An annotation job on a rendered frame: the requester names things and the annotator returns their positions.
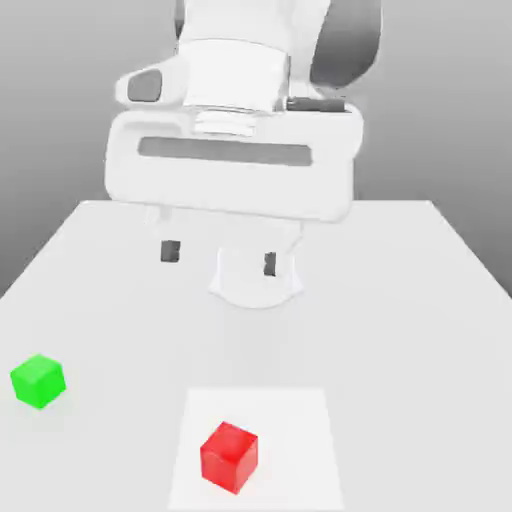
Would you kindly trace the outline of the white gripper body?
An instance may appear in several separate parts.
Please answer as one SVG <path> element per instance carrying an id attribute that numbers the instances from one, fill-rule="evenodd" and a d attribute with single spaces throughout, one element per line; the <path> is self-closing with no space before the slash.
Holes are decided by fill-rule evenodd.
<path id="1" fill-rule="evenodd" d="M 117 201 L 337 222 L 353 198 L 364 121 L 344 112 L 254 118 L 249 137 L 195 132 L 184 110 L 126 111 L 110 128 L 105 187 Z"/>

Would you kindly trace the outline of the small green cube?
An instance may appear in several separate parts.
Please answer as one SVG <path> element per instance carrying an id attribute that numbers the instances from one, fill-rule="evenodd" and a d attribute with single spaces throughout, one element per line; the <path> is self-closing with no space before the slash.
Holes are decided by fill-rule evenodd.
<path id="1" fill-rule="evenodd" d="M 10 372 L 16 398 L 43 409 L 67 389 L 62 365 L 36 354 Z"/>

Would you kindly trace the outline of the small red cube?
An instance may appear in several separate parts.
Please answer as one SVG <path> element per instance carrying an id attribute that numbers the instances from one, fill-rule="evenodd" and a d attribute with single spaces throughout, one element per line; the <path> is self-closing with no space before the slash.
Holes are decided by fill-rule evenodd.
<path id="1" fill-rule="evenodd" d="M 222 422 L 200 447 L 203 479 L 238 494 L 258 466 L 257 435 Z"/>

